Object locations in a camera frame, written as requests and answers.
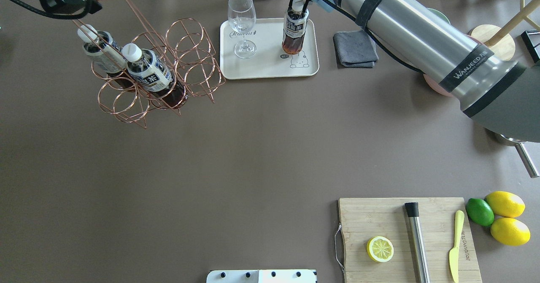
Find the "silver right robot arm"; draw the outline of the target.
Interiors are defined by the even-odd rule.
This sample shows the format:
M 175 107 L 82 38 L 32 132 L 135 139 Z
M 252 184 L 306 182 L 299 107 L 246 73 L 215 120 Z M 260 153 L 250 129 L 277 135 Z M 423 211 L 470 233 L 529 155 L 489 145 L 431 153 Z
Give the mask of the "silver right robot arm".
M 416 0 L 322 0 L 370 30 L 460 102 L 486 129 L 540 140 L 539 65 L 505 61 Z

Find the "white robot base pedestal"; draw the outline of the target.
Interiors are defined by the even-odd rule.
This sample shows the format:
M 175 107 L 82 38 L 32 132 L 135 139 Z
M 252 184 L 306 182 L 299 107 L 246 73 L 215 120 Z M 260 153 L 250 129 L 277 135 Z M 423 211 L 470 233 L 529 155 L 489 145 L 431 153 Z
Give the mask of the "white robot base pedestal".
M 215 270 L 207 283 L 316 283 L 318 274 L 311 269 Z

